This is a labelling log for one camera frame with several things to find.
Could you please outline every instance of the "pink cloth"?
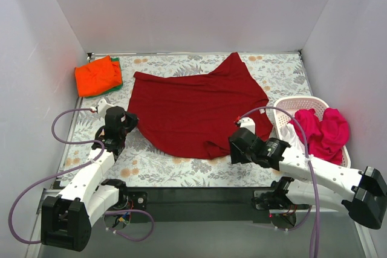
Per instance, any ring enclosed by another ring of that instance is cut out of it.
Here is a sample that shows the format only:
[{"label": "pink cloth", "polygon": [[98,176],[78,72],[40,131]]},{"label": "pink cloth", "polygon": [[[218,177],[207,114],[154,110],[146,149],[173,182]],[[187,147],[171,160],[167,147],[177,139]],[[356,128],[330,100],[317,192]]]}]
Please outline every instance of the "pink cloth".
[{"label": "pink cloth", "polygon": [[[305,131],[309,144],[309,153],[315,157],[340,165],[342,163],[342,147],[350,138],[348,122],[337,109],[327,108],[322,121],[315,116],[314,109],[301,109],[295,114],[297,121]],[[300,129],[293,121],[298,138],[304,141]]]}]

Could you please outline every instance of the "white enclosure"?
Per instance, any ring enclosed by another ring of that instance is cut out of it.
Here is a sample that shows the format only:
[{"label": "white enclosure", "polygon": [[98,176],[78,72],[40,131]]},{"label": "white enclosure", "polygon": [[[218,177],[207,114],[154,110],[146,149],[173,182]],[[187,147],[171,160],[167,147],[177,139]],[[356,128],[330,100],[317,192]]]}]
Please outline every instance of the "white enclosure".
[{"label": "white enclosure", "polygon": [[[0,256],[24,257],[7,218],[11,203],[56,172],[63,146],[54,117],[77,98],[74,67],[85,52],[286,52],[302,50],[316,97],[351,126],[352,167],[387,178],[387,0],[0,0]],[[70,116],[58,124],[66,137]],[[28,239],[44,187],[19,204],[16,231]],[[387,223],[372,231],[387,257]]]},{"label": "white enclosure", "polygon": [[85,51],[157,53],[299,50],[328,0],[57,1]]}]

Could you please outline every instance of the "gray floor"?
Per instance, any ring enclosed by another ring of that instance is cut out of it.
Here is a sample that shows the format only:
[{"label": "gray floor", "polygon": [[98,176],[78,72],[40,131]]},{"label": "gray floor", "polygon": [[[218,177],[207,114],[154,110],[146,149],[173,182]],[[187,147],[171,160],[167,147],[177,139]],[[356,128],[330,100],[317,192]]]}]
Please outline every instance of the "gray floor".
[{"label": "gray floor", "polygon": [[[285,234],[249,225],[249,222],[157,223],[153,235],[133,243],[106,232],[101,220],[93,227],[87,247],[80,253],[42,246],[39,258],[81,257],[308,257],[314,216],[300,229]],[[365,257],[354,222],[336,212],[321,216],[319,258]],[[149,224],[131,225],[128,234],[146,233]]]}]

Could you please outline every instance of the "patterned mat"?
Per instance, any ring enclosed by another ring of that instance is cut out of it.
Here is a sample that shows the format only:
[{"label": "patterned mat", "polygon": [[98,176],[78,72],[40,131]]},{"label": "patterned mat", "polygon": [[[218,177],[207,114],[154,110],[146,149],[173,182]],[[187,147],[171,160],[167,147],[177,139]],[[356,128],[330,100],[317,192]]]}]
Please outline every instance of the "patterned mat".
[{"label": "patterned mat", "polygon": [[[120,57],[123,88],[104,96],[114,105],[128,107],[136,71],[160,76],[177,77],[207,74],[214,70],[227,55],[151,55]],[[264,89],[269,105],[277,99],[293,95],[311,95],[304,67],[298,54],[241,54],[252,77]],[[100,97],[85,98],[81,107],[95,106]],[[268,117],[274,124],[273,113]],[[94,139],[103,125],[96,114],[81,112],[76,119],[73,141]],[[71,146],[62,170],[85,163],[90,145]],[[76,172],[61,178],[66,186]],[[137,187],[253,187],[269,186],[281,174],[255,164],[231,165],[230,157],[215,160],[176,158],[160,152],[135,129],[126,137],[125,150],[106,178],[124,180]]]}]

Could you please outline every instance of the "orange towel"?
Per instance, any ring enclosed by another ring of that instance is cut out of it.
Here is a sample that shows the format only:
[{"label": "orange towel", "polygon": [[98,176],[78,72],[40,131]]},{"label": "orange towel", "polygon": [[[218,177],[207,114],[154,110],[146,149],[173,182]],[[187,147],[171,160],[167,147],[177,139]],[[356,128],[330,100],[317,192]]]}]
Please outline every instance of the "orange towel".
[{"label": "orange towel", "polygon": [[100,95],[122,84],[120,62],[109,56],[75,68],[79,97]]}]

